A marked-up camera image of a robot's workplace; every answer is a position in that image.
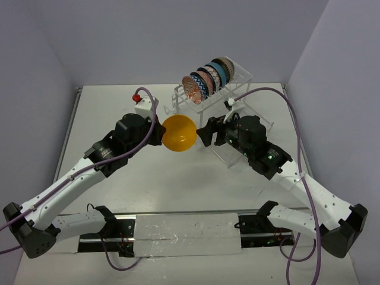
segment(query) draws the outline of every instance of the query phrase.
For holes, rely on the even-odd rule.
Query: clear acrylic rack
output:
[[[182,84],[178,84],[178,86],[174,88],[174,94],[172,96],[173,109],[170,110],[168,107],[164,106],[165,112],[168,115],[186,115],[195,122],[197,128],[204,127],[208,121],[208,118],[210,117],[219,117],[227,114],[228,110],[226,109],[223,102],[229,97],[235,98],[249,91],[253,78],[252,74],[250,74],[247,70],[242,68],[239,64],[237,64],[230,58],[228,59],[232,61],[235,66],[235,74],[231,82],[226,84],[226,86],[223,89],[219,90],[217,93],[204,100],[201,104],[195,104],[186,96]],[[247,104],[245,102],[245,98],[243,98],[242,101],[244,102],[245,107],[243,110],[239,112],[240,116],[259,116],[260,122],[267,129],[268,135],[274,123],[270,122],[268,119],[260,115],[252,106]],[[197,140],[196,142],[196,144],[201,143],[202,142],[200,140]],[[214,146],[214,144],[212,144],[210,148],[222,161],[224,161],[227,164],[227,167],[231,167],[232,165],[234,165],[239,160],[239,158],[245,158],[245,156],[243,156],[227,144],[219,147]]]

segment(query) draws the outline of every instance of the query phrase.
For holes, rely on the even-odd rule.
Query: white wall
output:
[[[369,210],[351,250],[363,285],[380,284],[380,2],[330,0],[289,81],[313,173]]]
[[[288,82],[328,0],[25,0],[84,84],[177,83],[227,55]]]
[[[52,183],[74,102],[71,80],[22,1],[0,1],[0,209]],[[5,219],[0,215],[0,224]],[[0,251],[16,246],[8,229]],[[13,284],[22,251],[0,256]]]

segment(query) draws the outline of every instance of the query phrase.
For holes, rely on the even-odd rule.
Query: red knob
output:
[[[134,95],[132,96],[132,100],[133,100],[134,102],[136,102],[136,104],[137,104],[138,102],[140,102],[140,101],[142,100],[142,98],[141,98],[141,96],[140,96],[139,94],[134,94]]]

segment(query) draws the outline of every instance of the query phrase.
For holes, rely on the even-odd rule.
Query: orange ball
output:
[[[162,143],[172,151],[185,151],[191,148],[197,140],[197,126],[185,115],[173,115],[162,124],[166,132]]]

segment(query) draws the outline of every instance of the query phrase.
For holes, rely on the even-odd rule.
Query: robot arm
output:
[[[121,159],[112,159],[129,153],[147,136],[155,114],[153,108],[158,105],[158,100],[153,99],[154,102],[151,102],[148,96],[143,99],[134,96],[137,103],[135,105],[136,113],[127,114],[119,120],[115,129],[101,141],[93,144],[68,173],[31,200],[21,205],[10,203],[3,209],[7,221],[24,214],[24,217],[10,225],[9,229],[29,258],[41,256],[57,241],[85,233],[107,235],[108,232],[114,230],[117,223],[116,218],[105,206],[96,207],[83,214],[57,216],[86,190],[128,163],[134,154],[131,153]],[[147,144],[161,145],[165,131],[166,129],[159,124],[156,118]],[[99,165],[99,162],[105,160],[109,163]],[[88,171],[77,173],[86,167],[89,168]],[[67,179],[70,183],[51,195],[52,191]],[[35,207],[34,205],[39,201],[43,202],[39,207]]]
[[[319,220],[321,245],[330,254],[343,258],[363,230],[367,209],[358,204],[352,206],[339,199],[312,177],[299,173],[297,163],[282,148],[267,141],[265,126],[258,116],[241,117],[238,113],[212,117],[205,127],[197,130],[203,144],[211,145],[217,133],[215,145],[229,144],[242,153],[249,165],[268,180],[292,193],[308,208],[311,208],[306,189],[300,181],[304,176],[312,194]],[[277,202],[268,201],[258,215],[274,227],[285,227],[316,238],[312,215],[291,210]]]

